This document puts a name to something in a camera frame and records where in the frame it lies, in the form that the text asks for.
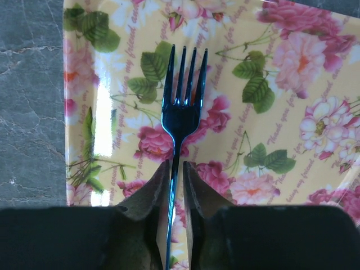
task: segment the gray marble surface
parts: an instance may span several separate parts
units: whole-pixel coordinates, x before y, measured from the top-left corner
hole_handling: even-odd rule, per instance
[[[62,1],[0,0],[0,207],[65,205]],[[360,17],[359,0],[300,0]]]

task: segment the yellow plate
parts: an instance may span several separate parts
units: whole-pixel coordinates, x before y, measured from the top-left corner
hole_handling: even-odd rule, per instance
[[[117,204],[172,157],[160,101],[176,44],[178,58],[197,47],[198,64],[209,50],[201,125],[182,151],[204,181],[239,205],[330,204],[359,223],[360,20],[283,0],[64,8],[70,206]],[[177,197],[173,269],[187,269],[181,181]]]

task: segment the fork tine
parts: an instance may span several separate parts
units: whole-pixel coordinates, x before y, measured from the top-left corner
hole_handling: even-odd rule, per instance
[[[184,71],[185,71],[185,58],[186,58],[186,46],[184,46],[184,49],[182,51],[178,87],[176,89],[175,104],[178,104],[178,105],[181,104],[182,83],[184,81]]]
[[[192,53],[189,76],[187,78],[187,87],[186,87],[184,105],[190,105],[191,104],[192,80],[193,80],[193,77],[194,77],[195,58],[196,58],[196,48],[193,49],[193,53]]]
[[[168,71],[165,78],[164,94],[163,94],[163,107],[165,104],[171,102],[173,77],[174,77],[174,62],[175,62],[175,45],[173,45],[169,58]]]
[[[194,105],[197,106],[200,105],[200,108],[203,105],[207,65],[208,65],[208,49],[205,50],[204,57],[202,58],[199,80],[197,81],[195,100],[194,100]]]

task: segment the fork handle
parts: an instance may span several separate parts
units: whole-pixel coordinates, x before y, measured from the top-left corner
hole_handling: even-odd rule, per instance
[[[170,246],[171,246],[171,236],[172,236],[172,227],[173,227],[173,215],[174,215],[174,206],[176,198],[176,187],[178,182],[178,170],[179,170],[179,161],[180,161],[180,152],[181,152],[182,143],[174,143],[174,158],[173,165],[171,168],[171,180],[170,180],[170,189],[169,189],[169,208],[168,208],[168,230],[166,233],[166,265],[165,269],[170,269]]]

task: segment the black plastic fork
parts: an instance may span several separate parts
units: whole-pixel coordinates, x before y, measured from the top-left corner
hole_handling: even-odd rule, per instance
[[[172,236],[173,213],[176,197],[177,175],[179,168],[180,152],[183,141],[187,136],[193,133],[199,127],[201,108],[203,107],[204,89],[206,81],[206,66],[208,61],[208,50],[205,50],[204,57],[200,68],[199,80],[197,82],[195,98],[192,97],[192,80],[194,76],[196,48],[193,49],[189,75],[187,79],[187,87],[184,101],[182,102],[182,88],[185,72],[186,47],[184,47],[181,58],[180,72],[178,77],[178,85],[173,101],[173,77],[174,77],[174,60],[175,45],[173,45],[168,70],[165,79],[163,104],[161,111],[161,123],[163,128],[174,141],[174,158],[172,164],[170,189],[169,189],[169,208],[168,208],[168,228],[166,232],[166,265],[165,269],[169,269],[170,265],[170,245]]]

